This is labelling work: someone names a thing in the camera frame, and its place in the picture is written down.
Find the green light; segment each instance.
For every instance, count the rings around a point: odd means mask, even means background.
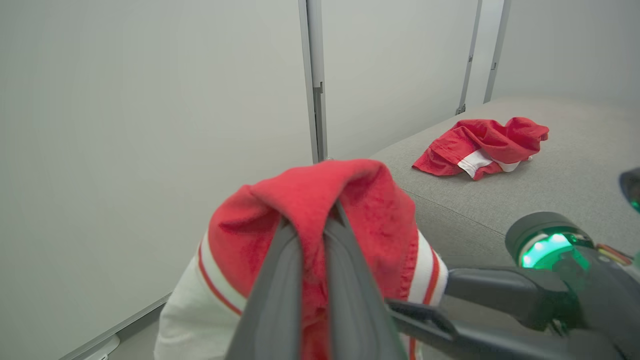
[[[552,252],[572,246],[564,235],[553,234],[536,242],[531,249],[522,255],[522,267],[533,268],[540,260]]]

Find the red cloth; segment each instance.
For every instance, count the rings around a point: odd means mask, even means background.
[[[467,171],[480,180],[485,174],[511,171],[538,153],[548,132],[525,117],[514,117],[505,126],[495,120],[461,120],[431,143],[413,168],[436,176]]]
[[[415,206],[378,161],[324,161],[245,185],[218,208],[209,224],[215,261],[247,297],[280,217],[293,223],[304,255],[304,359],[328,358],[322,232],[337,199],[383,296],[406,299],[418,246]]]

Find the gray upholstered surface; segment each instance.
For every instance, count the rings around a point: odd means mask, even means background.
[[[532,161],[473,181],[412,169],[429,144],[461,119],[529,117],[550,128]],[[520,217],[556,211],[597,242],[635,253],[640,215],[623,199],[620,172],[640,166],[640,113],[560,99],[491,101],[398,142],[372,158],[386,163],[416,203],[420,230],[449,265],[509,265],[504,234]]]

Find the gray couch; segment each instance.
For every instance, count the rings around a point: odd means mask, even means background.
[[[562,99],[503,98],[432,126],[375,154],[416,205],[418,227],[449,267],[512,265],[504,235],[520,217],[555,211],[596,242],[635,254],[640,214],[623,198],[622,171],[640,167],[638,112]],[[473,181],[466,173],[437,177],[412,169],[429,144],[461,119],[529,117],[549,127],[532,161],[510,173]],[[513,319],[445,298],[452,318],[528,331]],[[443,358],[426,347],[425,359]]]

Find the red and white garment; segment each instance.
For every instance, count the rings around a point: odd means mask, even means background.
[[[415,206],[378,161],[324,161],[243,186],[214,213],[196,256],[160,316],[157,360],[222,358],[282,216],[304,258],[303,358],[328,359],[322,232],[335,201],[344,208],[384,297],[438,304],[448,270],[417,229]],[[410,359],[420,359],[403,338]]]
[[[431,143],[413,168],[436,176],[464,171],[473,180],[511,172],[540,151],[548,132],[548,127],[525,117],[514,117],[505,126],[495,120],[461,120]]]

